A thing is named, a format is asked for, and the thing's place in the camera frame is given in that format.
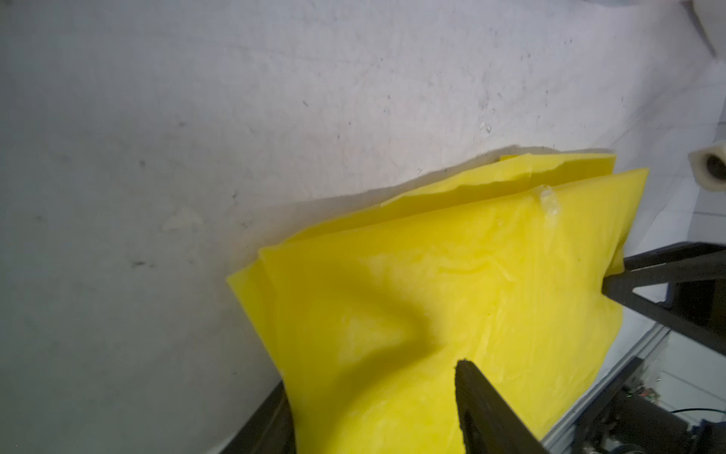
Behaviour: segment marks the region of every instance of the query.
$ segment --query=white surface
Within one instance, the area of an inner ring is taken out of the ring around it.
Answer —
[[[669,153],[710,142],[726,92],[678,5],[0,9],[0,439],[18,452],[228,437],[277,374],[224,277],[392,192],[340,196],[512,144],[614,147],[653,168],[637,245],[679,187]],[[628,320],[610,361],[646,328]]]
[[[671,332],[656,390],[668,410],[715,408],[726,411],[726,357],[681,334]],[[714,412],[679,413],[691,424],[702,418],[721,421]]]
[[[692,241],[726,243],[726,192],[699,192],[688,238]]]

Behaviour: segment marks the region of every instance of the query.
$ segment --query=yellow plastic sheet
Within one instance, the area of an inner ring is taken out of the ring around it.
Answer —
[[[543,437],[621,325],[600,293],[647,171],[522,155],[298,233],[229,278],[275,362],[298,452],[464,452],[457,360]]]

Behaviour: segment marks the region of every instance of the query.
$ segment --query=black cable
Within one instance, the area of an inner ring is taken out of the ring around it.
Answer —
[[[673,410],[671,413],[681,413],[684,411],[715,411],[717,413],[723,413],[726,415],[726,411],[717,410],[716,408],[682,408],[680,410]]]

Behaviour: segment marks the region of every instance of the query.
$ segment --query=folded plastic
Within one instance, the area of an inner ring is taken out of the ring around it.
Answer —
[[[473,361],[538,438],[621,325],[600,292],[647,171],[614,155],[507,157],[313,226],[229,277],[277,366],[298,452],[464,452]]]

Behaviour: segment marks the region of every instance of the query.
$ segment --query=yellow plastic bag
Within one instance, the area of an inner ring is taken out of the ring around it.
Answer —
[[[229,278],[279,369],[298,452],[463,453],[457,360],[543,437],[621,324],[621,266],[647,171],[523,155],[324,222]]]

